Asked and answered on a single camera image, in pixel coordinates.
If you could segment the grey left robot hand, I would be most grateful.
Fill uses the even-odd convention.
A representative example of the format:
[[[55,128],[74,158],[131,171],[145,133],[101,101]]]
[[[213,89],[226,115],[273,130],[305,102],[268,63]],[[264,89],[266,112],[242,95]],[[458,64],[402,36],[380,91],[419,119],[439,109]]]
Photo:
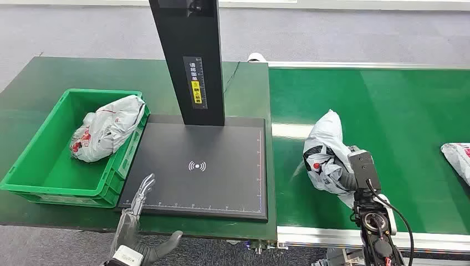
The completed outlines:
[[[121,211],[116,233],[110,246],[110,257],[103,265],[153,265],[172,252],[179,244],[183,232],[175,231],[170,238],[156,247],[140,242],[138,236],[140,214],[146,196],[155,184],[155,175],[145,177],[129,208]]]

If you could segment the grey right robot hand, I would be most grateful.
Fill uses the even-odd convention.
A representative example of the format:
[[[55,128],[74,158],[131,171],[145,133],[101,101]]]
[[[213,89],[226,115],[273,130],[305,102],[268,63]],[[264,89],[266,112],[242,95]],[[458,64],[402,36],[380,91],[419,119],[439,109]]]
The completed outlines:
[[[355,174],[353,172],[349,172],[345,167],[342,168],[342,173],[339,177],[339,183],[342,185],[345,191],[357,190]]]

